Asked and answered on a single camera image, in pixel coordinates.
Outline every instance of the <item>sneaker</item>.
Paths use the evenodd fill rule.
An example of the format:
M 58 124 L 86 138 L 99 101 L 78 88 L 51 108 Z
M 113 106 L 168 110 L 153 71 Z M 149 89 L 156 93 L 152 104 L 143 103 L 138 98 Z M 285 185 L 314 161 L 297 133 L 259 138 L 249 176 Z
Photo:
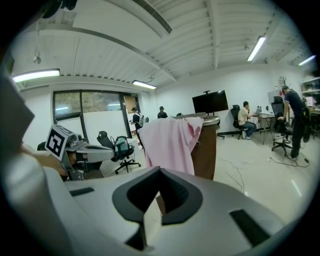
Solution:
M 291 154 L 287 155 L 286 157 L 294 162 L 296 162 L 298 160 L 298 157 L 292 157 Z

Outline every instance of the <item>computer monitor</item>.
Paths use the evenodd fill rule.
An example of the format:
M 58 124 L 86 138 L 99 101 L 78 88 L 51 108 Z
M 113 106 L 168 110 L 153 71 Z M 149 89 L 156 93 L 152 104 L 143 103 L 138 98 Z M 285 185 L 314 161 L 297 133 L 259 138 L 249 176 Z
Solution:
M 224 90 L 193 97 L 192 101 L 196 113 L 214 113 L 228 110 L 228 102 Z

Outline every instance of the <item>white shirt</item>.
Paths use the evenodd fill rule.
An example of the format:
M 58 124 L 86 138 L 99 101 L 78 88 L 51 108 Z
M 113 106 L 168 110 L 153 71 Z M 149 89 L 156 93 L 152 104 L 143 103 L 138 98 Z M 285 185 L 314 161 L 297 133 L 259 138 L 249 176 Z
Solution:
M 238 121 L 240 126 L 243 126 L 246 123 L 247 115 L 248 115 L 248 110 L 245 107 L 241 108 L 238 113 Z

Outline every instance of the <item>man sitting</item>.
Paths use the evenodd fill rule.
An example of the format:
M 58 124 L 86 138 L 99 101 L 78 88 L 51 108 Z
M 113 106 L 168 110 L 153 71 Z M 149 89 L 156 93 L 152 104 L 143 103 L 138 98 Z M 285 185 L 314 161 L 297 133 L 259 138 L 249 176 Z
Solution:
M 247 121 L 247 118 L 251 118 L 254 115 L 254 113 L 249 114 L 249 110 L 249 102 L 245 101 L 243 103 L 243 108 L 241 108 L 238 113 L 239 126 L 247 129 L 242 132 L 243 138 L 246 140 L 251 140 L 251 134 L 257 130 L 257 126 L 254 123 Z

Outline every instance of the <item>door frame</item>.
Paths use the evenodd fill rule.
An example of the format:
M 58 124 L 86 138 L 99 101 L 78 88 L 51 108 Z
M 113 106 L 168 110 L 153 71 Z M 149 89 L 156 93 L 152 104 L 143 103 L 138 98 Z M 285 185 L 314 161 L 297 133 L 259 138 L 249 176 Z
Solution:
M 67 120 L 71 118 L 80 118 L 82 133 L 86 140 L 89 143 L 87 131 L 86 131 L 86 124 L 84 120 L 84 111 L 83 111 L 83 102 L 82 102 L 82 93 L 83 92 L 90 92 L 90 93 L 108 93 L 108 94 L 118 94 L 119 95 L 119 102 L 120 107 L 122 110 L 124 125 L 127 133 L 127 138 L 132 139 L 129 120 L 126 112 L 126 108 L 124 107 L 124 96 L 132 96 L 135 97 L 136 106 L 138 111 L 140 112 L 139 106 L 139 97 L 137 93 L 130 93 L 130 92 L 120 92 L 120 91 L 110 91 L 110 90 L 90 90 L 90 89 L 75 89 L 75 90 L 57 90 L 53 91 L 52 97 L 52 116 L 53 116 L 53 123 L 56 125 L 58 121 Z M 70 113 L 70 114 L 63 114 L 56 116 L 56 94 L 64 94 L 64 93 L 79 93 L 80 94 L 80 112 Z

